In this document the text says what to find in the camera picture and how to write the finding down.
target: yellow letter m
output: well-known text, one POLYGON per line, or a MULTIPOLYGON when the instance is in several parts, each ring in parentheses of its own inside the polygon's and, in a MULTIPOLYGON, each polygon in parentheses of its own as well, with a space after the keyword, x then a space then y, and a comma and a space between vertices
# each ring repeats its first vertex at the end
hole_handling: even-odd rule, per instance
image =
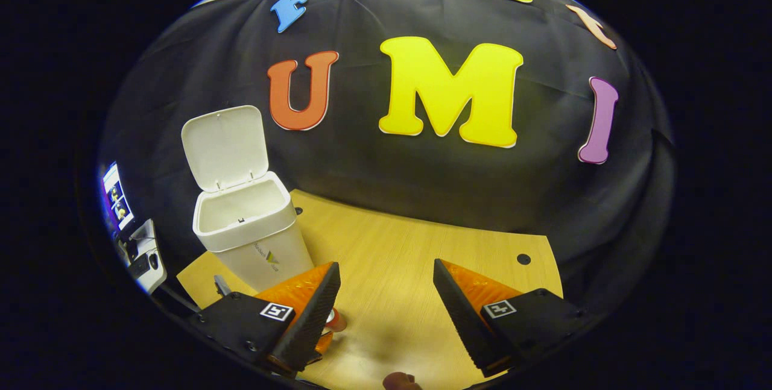
POLYGON ((506 46, 481 43, 455 75, 422 37, 397 37, 381 44, 391 57, 391 99, 388 115, 378 127, 386 134, 418 135, 424 123, 416 117, 416 93, 435 133, 445 137, 471 99, 469 120, 461 125, 461 138, 478 145, 511 148, 517 134, 512 129, 515 71, 523 56, 506 46))

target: trash can logo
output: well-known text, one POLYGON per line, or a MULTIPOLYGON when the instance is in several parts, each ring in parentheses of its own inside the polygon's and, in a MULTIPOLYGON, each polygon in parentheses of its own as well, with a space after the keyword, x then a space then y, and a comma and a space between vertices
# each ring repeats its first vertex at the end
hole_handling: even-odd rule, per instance
POLYGON ((267 263, 270 263, 270 264, 271 264, 271 268, 272 268, 274 271, 276 271, 276 272, 279 272, 279 267, 278 267, 278 266, 276 266, 276 264, 278 264, 278 263, 279 263, 279 261, 276 259, 276 256, 274 256, 274 255, 273 255, 273 253, 272 253, 270 250, 268 250, 268 252, 264 252, 264 251, 263 251, 263 250, 260 248, 260 245, 259 245, 259 244, 255 244, 255 250, 257 250, 257 253, 260 253, 260 256, 262 256, 262 257, 264 257, 264 258, 265 258, 265 261, 266 261, 267 263))
POLYGON ((279 261, 276 260, 276 256, 274 256, 271 252, 268 252, 268 255, 265 256, 265 260, 267 260, 269 263, 279 263, 279 261))

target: open lid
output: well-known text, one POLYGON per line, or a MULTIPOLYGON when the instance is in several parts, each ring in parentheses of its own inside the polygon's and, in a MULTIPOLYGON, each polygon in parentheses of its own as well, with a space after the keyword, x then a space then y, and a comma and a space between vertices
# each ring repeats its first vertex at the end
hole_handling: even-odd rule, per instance
POLYGON ((262 116, 252 105, 187 121, 182 147, 196 183, 206 192, 237 186, 268 171, 262 116))

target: trash can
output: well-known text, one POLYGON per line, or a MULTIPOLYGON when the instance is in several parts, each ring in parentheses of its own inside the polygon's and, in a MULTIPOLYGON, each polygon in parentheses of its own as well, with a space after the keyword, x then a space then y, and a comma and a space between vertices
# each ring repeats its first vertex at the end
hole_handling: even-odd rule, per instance
POLYGON ((193 212, 193 232, 207 250, 257 291, 314 268, 290 193, 268 171, 256 107, 187 121, 182 146, 203 190, 193 212))

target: letter f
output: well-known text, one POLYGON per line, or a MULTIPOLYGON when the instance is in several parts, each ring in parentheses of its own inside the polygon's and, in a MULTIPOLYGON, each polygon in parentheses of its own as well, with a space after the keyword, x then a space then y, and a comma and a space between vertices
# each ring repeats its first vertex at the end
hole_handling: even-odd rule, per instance
POLYGON ((271 11, 276 12, 276 16, 279 17, 279 33, 287 30, 287 27, 292 25, 293 22, 298 20, 298 17, 303 16, 306 13, 306 8, 295 5, 302 4, 308 0, 278 0, 271 8, 271 11))

